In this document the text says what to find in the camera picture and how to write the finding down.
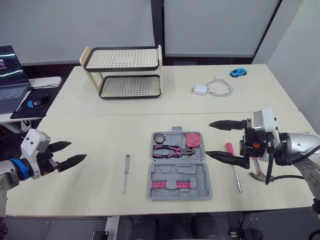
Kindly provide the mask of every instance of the white charger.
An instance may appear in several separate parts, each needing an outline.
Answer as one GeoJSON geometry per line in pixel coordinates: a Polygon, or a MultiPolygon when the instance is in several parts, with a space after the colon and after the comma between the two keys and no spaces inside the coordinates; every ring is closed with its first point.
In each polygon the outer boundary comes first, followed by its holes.
{"type": "Polygon", "coordinates": [[[195,87],[191,88],[191,90],[194,94],[205,96],[207,93],[208,87],[197,84],[195,85],[195,87]]]}
{"type": "Polygon", "coordinates": [[[200,96],[205,96],[206,93],[210,93],[211,95],[213,96],[217,96],[217,97],[226,97],[226,96],[229,96],[232,94],[233,92],[233,88],[232,86],[227,83],[225,80],[221,79],[221,78],[216,78],[214,77],[214,80],[211,80],[209,81],[206,86],[204,85],[200,85],[200,84],[197,84],[195,85],[195,87],[191,88],[191,91],[194,93],[194,94],[197,94],[197,95],[200,95],[200,96]],[[209,88],[209,85],[212,84],[212,83],[222,83],[224,85],[226,85],[226,87],[228,88],[228,92],[226,93],[216,93],[214,91],[212,91],[210,88],[209,88]]]}

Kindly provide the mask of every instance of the gray tool case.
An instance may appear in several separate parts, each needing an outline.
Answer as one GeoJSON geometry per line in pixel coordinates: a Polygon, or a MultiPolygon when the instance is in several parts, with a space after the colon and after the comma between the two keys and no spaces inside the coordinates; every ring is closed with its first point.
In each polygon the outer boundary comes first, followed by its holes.
{"type": "Polygon", "coordinates": [[[205,146],[200,132],[184,132],[181,127],[172,127],[171,132],[154,132],[151,140],[151,158],[147,181],[147,196],[151,200],[208,200],[212,197],[208,167],[202,162],[205,146]],[[167,155],[174,151],[154,149],[158,145],[186,147],[186,134],[194,133],[201,137],[199,147],[193,148],[193,155],[182,155],[179,158],[154,158],[153,154],[167,155]],[[162,144],[154,140],[156,134],[165,136],[162,144]],[[152,188],[154,182],[165,182],[166,188],[152,188]],[[181,182],[190,183],[191,188],[176,188],[181,182]]]}

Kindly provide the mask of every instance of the table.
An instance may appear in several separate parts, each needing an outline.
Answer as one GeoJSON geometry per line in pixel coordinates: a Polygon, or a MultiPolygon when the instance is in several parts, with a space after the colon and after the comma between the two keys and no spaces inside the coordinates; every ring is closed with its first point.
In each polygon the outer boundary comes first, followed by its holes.
{"type": "MultiPolygon", "coordinates": [[[[299,111],[274,113],[281,132],[313,132],[299,111]]],[[[238,192],[233,167],[210,157],[207,164],[212,185],[211,200],[161,200],[147,198],[148,167],[153,132],[199,131],[206,151],[224,151],[226,142],[239,152],[243,131],[222,131],[208,124],[217,120],[252,118],[252,112],[148,115],[87,115],[45,117],[38,129],[51,142],[71,141],[68,148],[54,154],[64,161],[87,154],[77,166],[53,172],[37,180],[21,181],[7,193],[6,213],[26,216],[112,216],[164,213],[254,211],[311,206],[313,196],[305,181],[281,179],[266,186],[251,178],[255,171],[238,167],[243,192],[238,192]],[[131,155],[126,194],[123,194],[126,154],[131,155]]],[[[267,163],[262,162],[264,172],[267,163]]],[[[299,174],[294,166],[274,165],[272,175],[299,174]]]]}
{"type": "MultiPolygon", "coordinates": [[[[32,79],[29,79],[29,82],[32,87],[41,87],[41,86],[46,86],[46,85],[50,85],[50,84],[60,85],[62,82],[62,79],[59,76],[52,76],[52,77],[32,78],[32,79]]],[[[27,98],[27,96],[30,92],[31,91],[28,91],[26,93],[25,97],[23,98],[23,100],[21,101],[20,104],[23,103],[23,101],[27,98]]],[[[26,117],[26,118],[11,119],[10,118],[11,115],[12,115],[12,112],[0,114],[0,125],[3,125],[4,127],[8,128],[12,132],[20,132],[21,129],[19,129],[17,126],[10,124],[10,123],[31,121],[31,120],[36,120],[36,119],[41,118],[41,117],[26,117]]]]}
{"type": "MultiPolygon", "coordinates": [[[[272,107],[276,112],[298,110],[265,64],[163,66],[162,69],[163,93],[160,97],[105,100],[99,97],[84,69],[76,66],[47,116],[243,113],[266,107],[272,107]],[[248,74],[231,77],[230,71],[236,68],[245,68],[248,74]],[[191,88],[196,84],[206,85],[214,76],[231,84],[231,96],[192,94],[191,88]]],[[[217,92],[228,90],[221,83],[213,83],[210,87],[217,92]]]]}

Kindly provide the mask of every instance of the pink screwdriver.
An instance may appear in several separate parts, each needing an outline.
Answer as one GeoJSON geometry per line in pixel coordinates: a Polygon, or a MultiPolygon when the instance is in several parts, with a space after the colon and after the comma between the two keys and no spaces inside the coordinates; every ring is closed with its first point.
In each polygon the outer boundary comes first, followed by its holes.
{"type": "MultiPolygon", "coordinates": [[[[228,153],[232,154],[232,156],[235,155],[234,147],[232,146],[232,144],[230,142],[227,142],[225,144],[225,149],[228,153]]],[[[233,169],[234,169],[234,173],[235,173],[235,177],[236,177],[236,183],[238,184],[239,192],[241,193],[242,192],[241,183],[239,181],[239,177],[238,177],[237,169],[236,169],[235,165],[233,165],[233,169]]]]}

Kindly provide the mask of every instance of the pliers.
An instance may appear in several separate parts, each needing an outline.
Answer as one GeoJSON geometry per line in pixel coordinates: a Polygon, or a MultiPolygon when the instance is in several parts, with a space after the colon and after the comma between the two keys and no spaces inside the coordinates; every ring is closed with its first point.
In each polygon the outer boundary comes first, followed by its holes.
{"type": "Polygon", "coordinates": [[[170,153],[168,155],[160,155],[160,154],[153,154],[152,157],[154,159],[170,159],[170,158],[180,158],[182,155],[192,155],[195,153],[195,150],[189,148],[181,148],[179,146],[171,146],[171,145],[155,145],[153,146],[153,150],[160,150],[160,149],[168,149],[175,151],[174,153],[170,153]]]}

